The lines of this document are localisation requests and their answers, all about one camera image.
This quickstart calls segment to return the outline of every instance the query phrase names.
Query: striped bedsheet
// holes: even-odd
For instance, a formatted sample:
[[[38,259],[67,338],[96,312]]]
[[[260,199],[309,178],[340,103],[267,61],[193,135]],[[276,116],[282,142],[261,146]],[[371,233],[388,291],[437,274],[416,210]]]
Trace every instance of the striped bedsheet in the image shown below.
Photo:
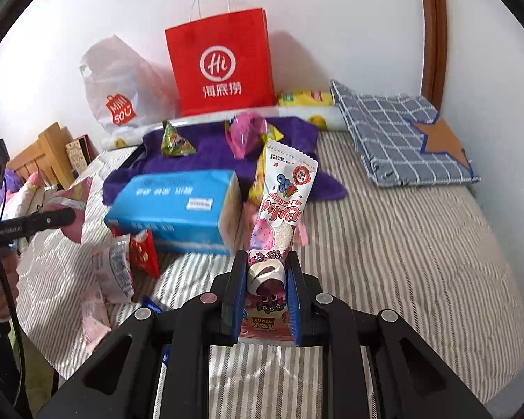
[[[82,244],[50,230],[35,236],[20,261],[22,327],[64,378],[87,357],[78,295],[92,281],[92,249],[109,234],[102,222],[102,182],[130,150],[102,154],[82,175],[93,177]],[[303,270],[353,308],[399,312],[488,401],[524,362],[524,309],[511,269],[468,190],[376,188],[347,132],[321,133],[318,151],[319,168],[349,195],[307,205],[310,244],[298,250]],[[165,253],[160,263],[161,279],[137,275],[135,288],[169,309],[208,290],[232,260]],[[136,308],[109,306],[112,326]],[[320,417],[321,358],[320,348],[213,347],[211,417]],[[372,392],[369,404],[373,408]]]

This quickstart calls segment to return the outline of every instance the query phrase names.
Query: person's hand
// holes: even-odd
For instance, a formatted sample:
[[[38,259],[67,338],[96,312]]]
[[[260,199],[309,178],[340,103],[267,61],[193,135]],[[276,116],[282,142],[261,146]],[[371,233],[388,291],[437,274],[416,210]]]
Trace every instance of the person's hand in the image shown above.
[[[12,296],[14,301],[17,299],[17,296],[20,292],[17,289],[17,283],[20,281],[20,276],[17,273],[17,264],[18,256],[16,252],[10,253],[6,258],[2,259],[2,265],[6,271],[8,277],[8,283],[12,289]],[[2,289],[2,284],[0,283],[0,319],[8,319],[10,317],[10,310],[8,309],[8,303],[6,301],[6,295]]]

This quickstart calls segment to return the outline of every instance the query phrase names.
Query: metal screw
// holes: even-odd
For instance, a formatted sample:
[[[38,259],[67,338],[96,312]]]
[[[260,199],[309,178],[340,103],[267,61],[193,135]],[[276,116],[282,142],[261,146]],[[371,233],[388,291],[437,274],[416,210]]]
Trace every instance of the metal screw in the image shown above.
[[[148,319],[151,317],[151,310],[147,307],[140,307],[137,311],[134,312],[136,319]]]
[[[217,295],[215,293],[208,292],[200,296],[200,302],[202,304],[213,304],[215,301],[217,301]]]
[[[330,304],[334,298],[328,293],[318,293],[316,295],[316,302],[319,304]]]
[[[398,319],[398,314],[390,309],[383,310],[380,316],[384,321],[389,321],[390,323],[394,323]]]

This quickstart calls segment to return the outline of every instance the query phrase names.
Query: green snack package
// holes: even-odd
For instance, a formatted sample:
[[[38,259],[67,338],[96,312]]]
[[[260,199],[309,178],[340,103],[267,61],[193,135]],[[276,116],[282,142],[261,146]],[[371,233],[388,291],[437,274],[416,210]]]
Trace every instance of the green snack package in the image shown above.
[[[165,156],[187,156],[195,154],[196,150],[190,142],[179,135],[176,129],[168,121],[163,121],[163,140],[161,142],[161,152]]]

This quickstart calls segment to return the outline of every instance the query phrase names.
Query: wooden headboard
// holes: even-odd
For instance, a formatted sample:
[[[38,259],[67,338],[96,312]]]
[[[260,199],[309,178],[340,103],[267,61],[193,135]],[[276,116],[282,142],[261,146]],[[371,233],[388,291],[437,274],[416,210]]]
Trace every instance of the wooden headboard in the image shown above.
[[[23,179],[27,179],[34,171],[41,170],[50,185],[61,184],[67,189],[74,182],[65,148],[69,142],[71,138],[67,131],[61,129],[58,123],[54,123],[39,134],[36,142],[25,148],[6,166]]]

